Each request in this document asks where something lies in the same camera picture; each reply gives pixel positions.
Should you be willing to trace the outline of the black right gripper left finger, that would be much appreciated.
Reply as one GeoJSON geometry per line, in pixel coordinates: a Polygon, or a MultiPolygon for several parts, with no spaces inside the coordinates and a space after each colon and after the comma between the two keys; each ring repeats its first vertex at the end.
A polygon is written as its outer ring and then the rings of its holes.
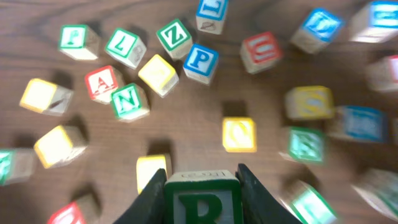
{"type": "Polygon", "coordinates": [[[162,224],[165,215],[165,169],[158,169],[144,190],[114,224],[162,224]]]}

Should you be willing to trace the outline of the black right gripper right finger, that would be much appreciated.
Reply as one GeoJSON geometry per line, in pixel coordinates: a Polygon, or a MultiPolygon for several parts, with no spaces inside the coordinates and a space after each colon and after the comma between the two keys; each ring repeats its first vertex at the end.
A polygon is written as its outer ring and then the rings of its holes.
{"type": "Polygon", "coordinates": [[[238,164],[245,224],[301,224],[261,184],[245,164],[238,164]]]}

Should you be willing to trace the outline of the green R letter block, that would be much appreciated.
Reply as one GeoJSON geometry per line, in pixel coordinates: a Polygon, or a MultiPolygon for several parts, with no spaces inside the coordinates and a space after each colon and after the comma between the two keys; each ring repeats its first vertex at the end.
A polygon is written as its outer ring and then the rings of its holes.
{"type": "Polygon", "coordinates": [[[164,185],[165,222],[243,224],[239,180],[228,170],[178,172],[164,185]]]}

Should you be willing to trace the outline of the green T letter block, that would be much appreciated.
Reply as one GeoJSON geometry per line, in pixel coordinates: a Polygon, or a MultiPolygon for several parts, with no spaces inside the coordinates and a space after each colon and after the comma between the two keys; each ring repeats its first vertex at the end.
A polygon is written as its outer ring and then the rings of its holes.
{"type": "Polygon", "coordinates": [[[325,135],[317,129],[288,126],[280,131],[279,155],[305,164],[321,164],[325,152],[325,135]]]}

